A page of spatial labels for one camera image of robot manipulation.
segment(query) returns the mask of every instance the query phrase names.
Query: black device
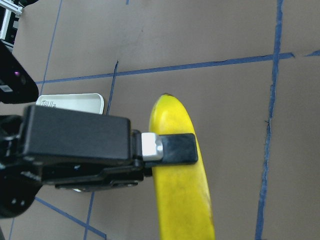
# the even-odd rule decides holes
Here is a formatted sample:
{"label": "black device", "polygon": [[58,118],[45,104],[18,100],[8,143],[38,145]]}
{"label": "black device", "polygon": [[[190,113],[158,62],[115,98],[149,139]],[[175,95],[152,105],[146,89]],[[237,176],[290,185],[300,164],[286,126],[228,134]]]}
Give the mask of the black device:
{"label": "black device", "polygon": [[[35,82],[2,42],[0,53],[0,101],[35,102]],[[0,115],[0,219],[22,214],[43,185],[131,187],[152,176],[152,167],[197,160],[192,133],[141,133],[124,117],[31,105],[23,116]]]}
{"label": "black device", "polygon": [[36,83],[0,41],[0,102],[22,104],[35,102],[39,96]]}

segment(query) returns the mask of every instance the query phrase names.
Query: metal bracket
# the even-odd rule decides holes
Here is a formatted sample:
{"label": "metal bracket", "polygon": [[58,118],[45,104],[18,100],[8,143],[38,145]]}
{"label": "metal bracket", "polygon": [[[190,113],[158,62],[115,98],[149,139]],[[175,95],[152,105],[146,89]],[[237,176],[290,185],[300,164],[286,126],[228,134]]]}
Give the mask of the metal bracket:
{"label": "metal bracket", "polygon": [[143,161],[159,161],[164,157],[164,146],[158,134],[143,132],[141,133],[141,141]]}
{"label": "metal bracket", "polygon": [[0,6],[20,16],[23,11],[22,6],[18,6],[9,0],[0,0]]}

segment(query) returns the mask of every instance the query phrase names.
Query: yellow banana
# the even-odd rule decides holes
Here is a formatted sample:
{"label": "yellow banana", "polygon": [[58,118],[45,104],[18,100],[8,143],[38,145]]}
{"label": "yellow banana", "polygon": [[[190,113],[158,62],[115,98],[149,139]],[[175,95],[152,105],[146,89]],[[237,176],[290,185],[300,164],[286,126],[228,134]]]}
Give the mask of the yellow banana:
{"label": "yellow banana", "polygon": [[[160,135],[195,134],[187,110],[169,94],[155,103],[149,131]],[[208,181],[198,141],[196,146],[196,164],[152,168],[161,240],[215,239]]]}

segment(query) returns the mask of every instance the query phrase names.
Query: brown cardboard floor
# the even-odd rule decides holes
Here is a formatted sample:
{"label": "brown cardboard floor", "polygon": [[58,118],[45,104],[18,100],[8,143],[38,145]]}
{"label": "brown cardboard floor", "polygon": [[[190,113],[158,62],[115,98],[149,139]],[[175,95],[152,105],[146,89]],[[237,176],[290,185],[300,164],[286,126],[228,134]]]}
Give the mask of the brown cardboard floor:
{"label": "brown cardboard floor", "polygon": [[[178,97],[198,136],[217,240],[255,239],[278,67],[261,238],[318,240],[320,5],[277,3],[39,0],[23,11],[13,54],[43,95],[99,93],[105,106],[119,61],[110,114],[142,132],[161,94]],[[0,114],[26,105],[0,103]],[[94,197],[45,186],[0,226],[7,240],[158,240],[153,180]]]}

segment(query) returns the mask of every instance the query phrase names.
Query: banana peel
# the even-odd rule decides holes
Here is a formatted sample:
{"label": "banana peel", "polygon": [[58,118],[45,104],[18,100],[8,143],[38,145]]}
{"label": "banana peel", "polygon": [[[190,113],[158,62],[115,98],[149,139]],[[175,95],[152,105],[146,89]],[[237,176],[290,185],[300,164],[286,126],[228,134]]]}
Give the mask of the banana peel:
{"label": "banana peel", "polygon": [[[169,94],[155,103],[149,131],[159,135],[196,135],[187,110]],[[161,240],[215,240],[210,192],[198,140],[196,147],[196,164],[152,168]]]}

